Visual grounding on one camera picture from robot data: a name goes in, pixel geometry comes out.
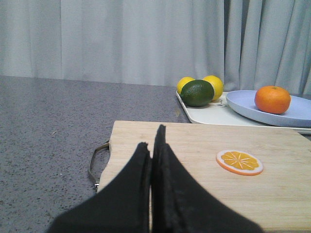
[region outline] yellow lemon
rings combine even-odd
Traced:
[[[214,98],[212,99],[212,101],[218,99],[223,94],[224,84],[220,78],[216,77],[215,75],[208,75],[204,77],[203,80],[212,84],[214,88],[215,94],[214,94]]]
[[[181,90],[183,89],[184,85],[186,85],[187,83],[189,83],[190,81],[193,81],[194,78],[192,77],[184,77],[181,80],[179,80],[179,82],[177,83],[177,92],[180,95]]]

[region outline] green lime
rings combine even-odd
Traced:
[[[203,107],[214,97],[213,86],[204,80],[193,80],[184,85],[180,98],[189,107]]]

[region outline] orange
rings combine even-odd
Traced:
[[[223,150],[217,153],[217,163],[224,169],[244,176],[255,176],[263,171],[259,159],[239,150]]]
[[[282,114],[290,107],[290,103],[290,93],[279,86],[264,86],[255,95],[255,105],[267,113]]]

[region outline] countertop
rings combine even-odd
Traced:
[[[0,232],[44,232],[95,195],[115,120],[190,123],[175,87],[0,76]]]

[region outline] mandarin orange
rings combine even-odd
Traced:
[[[255,105],[263,112],[282,114],[291,103],[290,93],[279,86],[264,86],[255,94]]]

